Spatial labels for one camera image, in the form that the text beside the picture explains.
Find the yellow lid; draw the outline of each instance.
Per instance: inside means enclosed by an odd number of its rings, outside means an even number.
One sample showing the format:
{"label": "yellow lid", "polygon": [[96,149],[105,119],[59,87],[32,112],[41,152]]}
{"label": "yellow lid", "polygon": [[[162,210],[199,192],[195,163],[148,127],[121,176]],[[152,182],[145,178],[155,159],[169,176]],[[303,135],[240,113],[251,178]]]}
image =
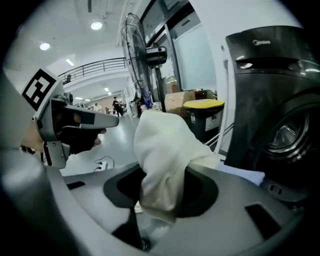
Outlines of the yellow lid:
{"label": "yellow lid", "polygon": [[225,104],[224,100],[216,100],[216,99],[196,99],[190,100],[183,104],[186,108],[193,108],[193,109],[209,109],[214,107],[221,107]]}

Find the dark gray appliance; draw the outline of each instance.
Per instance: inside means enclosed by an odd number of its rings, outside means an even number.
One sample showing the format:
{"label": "dark gray appliance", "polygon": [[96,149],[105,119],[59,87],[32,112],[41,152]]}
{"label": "dark gray appliance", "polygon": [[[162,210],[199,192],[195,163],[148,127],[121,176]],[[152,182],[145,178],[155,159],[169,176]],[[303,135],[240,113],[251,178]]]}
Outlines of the dark gray appliance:
{"label": "dark gray appliance", "polygon": [[262,187],[296,207],[320,157],[320,66],[302,28],[260,27],[226,41],[236,110],[225,164],[265,172]]}

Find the washing machine door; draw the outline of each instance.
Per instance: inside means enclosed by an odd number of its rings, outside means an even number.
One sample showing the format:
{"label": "washing machine door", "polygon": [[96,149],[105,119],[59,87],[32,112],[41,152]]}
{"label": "washing machine door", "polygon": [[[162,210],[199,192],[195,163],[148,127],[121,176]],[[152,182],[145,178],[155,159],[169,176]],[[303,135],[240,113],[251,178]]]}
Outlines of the washing machine door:
{"label": "washing machine door", "polygon": [[252,138],[243,165],[265,172],[262,186],[297,203],[311,193],[313,166],[320,157],[320,94],[304,93],[272,111]]}

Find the black hole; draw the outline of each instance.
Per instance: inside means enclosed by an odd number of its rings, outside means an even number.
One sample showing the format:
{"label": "black hole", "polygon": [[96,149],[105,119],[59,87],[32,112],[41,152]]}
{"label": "black hole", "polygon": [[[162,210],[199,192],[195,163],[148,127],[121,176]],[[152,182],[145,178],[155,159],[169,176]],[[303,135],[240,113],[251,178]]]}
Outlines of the black hole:
{"label": "black hole", "polygon": [[84,185],[86,185],[86,183],[84,183],[83,181],[77,181],[77,182],[73,182],[73,183],[67,184],[67,187],[70,190],[74,190],[74,189],[82,187]]}
{"label": "black hole", "polygon": [[184,189],[178,218],[200,216],[212,206],[218,197],[216,183],[192,169],[184,172]]}
{"label": "black hole", "polygon": [[145,176],[146,174],[139,168],[120,179],[117,183],[117,189],[128,198],[132,199],[134,204],[136,204],[140,196],[141,182]]}
{"label": "black hole", "polygon": [[245,207],[245,210],[250,215],[265,240],[269,239],[280,230],[278,223],[275,222],[261,205],[250,205]]}
{"label": "black hole", "polygon": [[40,120],[38,120],[36,123],[37,123],[39,129],[43,128],[42,122]]}

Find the white towel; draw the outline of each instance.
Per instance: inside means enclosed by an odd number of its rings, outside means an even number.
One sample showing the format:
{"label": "white towel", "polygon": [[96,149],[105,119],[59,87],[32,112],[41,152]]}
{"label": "white towel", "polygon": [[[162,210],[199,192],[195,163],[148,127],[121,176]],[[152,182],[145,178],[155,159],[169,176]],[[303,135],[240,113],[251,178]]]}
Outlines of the white towel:
{"label": "white towel", "polygon": [[221,165],[220,155],[197,140],[186,122],[176,114],[144,111],[135,132],[133,148],[146,173],[140,190],[141,209],[168,223],[175,222],[189,163],[239,175],[257,185],[265,175]]}

